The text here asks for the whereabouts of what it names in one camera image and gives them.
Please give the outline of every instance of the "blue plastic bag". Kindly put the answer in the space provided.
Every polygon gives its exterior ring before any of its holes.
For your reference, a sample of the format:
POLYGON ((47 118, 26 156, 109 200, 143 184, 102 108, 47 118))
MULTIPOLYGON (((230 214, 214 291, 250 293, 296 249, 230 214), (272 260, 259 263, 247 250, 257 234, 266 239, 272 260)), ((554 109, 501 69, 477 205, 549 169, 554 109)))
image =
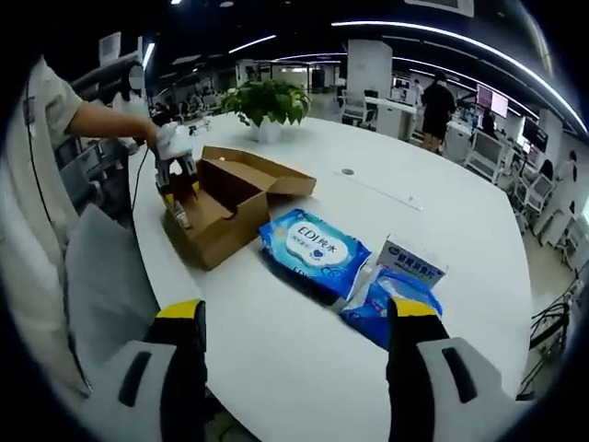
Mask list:
POLYGON ((442 316, 442 306, 427 285, 387 267, 375 269, 340 316, 363 336, 387 350, 390 346, 387 319, 390 298, 395 299, 400 316, 428 311, 442 316))
POLYGON ((346 300, 370 256, 358 239, 301 209, 260 227, 260 237, 276 262, 346 300))

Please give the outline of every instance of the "ceiling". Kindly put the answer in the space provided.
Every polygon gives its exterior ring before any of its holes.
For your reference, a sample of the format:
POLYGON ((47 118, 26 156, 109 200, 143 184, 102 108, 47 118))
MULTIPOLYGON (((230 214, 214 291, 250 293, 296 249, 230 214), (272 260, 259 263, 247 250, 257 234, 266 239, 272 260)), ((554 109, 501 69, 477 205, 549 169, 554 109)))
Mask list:
MULTIPOLYGON (((232 6, 220 7, 222 1, 182 0, 179 5, 171 5, 169 0, 133 1, 140 9, 130 7, 129 15, 106 14, 99 25, 88 26, 74 41, 65 34, 59 44, 48 43, 46 58, 58 74, 73 80, 98 65, 98 38, 121 30, 123 36, 144 35, 146 40, 156 43, 148 78, 166 76, 167 81, 174 81, 197 66, 229 67, 243 58, 271 60, 306 53, 345 52, 350 38, 378 39, 389 44, 396 57, 440 65, 481 80, 533 111, 549 105, 570 122, 571 129, 583 131, 566 106, 534 78, 501 56, 473 44, 424 29, 331 26, 332 22, 350 20, 395 21, 444 29, 482 41, 546 79, 578 114, 585 111, 584 115, 589 115, 584 99, 589 97, 589 86, 582 78, 585 60, 572 50, 575 39, 580 39, 579 29, 583 28, 580 18, 578 29, 571 17, 566 17, 570 26, 562 26, 565 14, 570 13, 531 5, 540 2, 524 2, 534 15, 530 16, 516 0, 467 0, 473 2, 475 16, 465 17, 408 5, 404 0, 233 0, 232 6), (277 35, 273 40, 228 54, 238 46, 272 34, 277 35), (200 56, 192 62, 173 64, 180 57, 192 55, 200 56)), ((430 1, 452 4, 457 0, 430 1)), ((433 71, 430 66, 399 60, 393 63, 395 70, 433 71)))

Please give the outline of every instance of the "potted plant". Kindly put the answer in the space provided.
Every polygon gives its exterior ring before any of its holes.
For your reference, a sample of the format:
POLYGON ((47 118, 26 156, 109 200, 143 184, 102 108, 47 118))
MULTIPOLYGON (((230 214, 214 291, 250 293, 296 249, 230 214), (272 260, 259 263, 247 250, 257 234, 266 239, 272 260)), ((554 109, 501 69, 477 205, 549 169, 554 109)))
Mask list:
POLYGON ((280 136, 281 125, 301 122, 309 111, 310 100, 302 88, 284 81, 248 81, 223 100, 227 112, 234 112, 254 138, 273 143, 280 136))

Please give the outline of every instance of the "green plant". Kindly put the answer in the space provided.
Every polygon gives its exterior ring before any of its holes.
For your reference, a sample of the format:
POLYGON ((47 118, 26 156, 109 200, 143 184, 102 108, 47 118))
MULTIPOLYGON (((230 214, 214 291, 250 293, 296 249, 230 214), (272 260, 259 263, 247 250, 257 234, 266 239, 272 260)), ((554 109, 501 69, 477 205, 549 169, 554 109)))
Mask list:
POLYGON ((284 81, 248 81, 223 100, 223 108, 234 112, 249 126, 261 126, 264 117, 271 122, 301 122, 309 111, 310 100, 302 88, 284 81))

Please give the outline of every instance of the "white flower pot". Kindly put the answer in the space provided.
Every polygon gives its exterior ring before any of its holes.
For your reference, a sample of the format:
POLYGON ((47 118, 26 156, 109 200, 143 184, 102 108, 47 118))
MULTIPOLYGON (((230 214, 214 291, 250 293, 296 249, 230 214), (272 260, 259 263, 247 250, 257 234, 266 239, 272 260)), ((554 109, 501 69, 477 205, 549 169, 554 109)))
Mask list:
POLYGON ((264 117, 260 127, 254 124, 252 121, 250 121, 250 124, 254 140, 259 143, 269 145, 276 143, 280 138, 282 125, 279 122, 271 122, 268 117, 264 117))

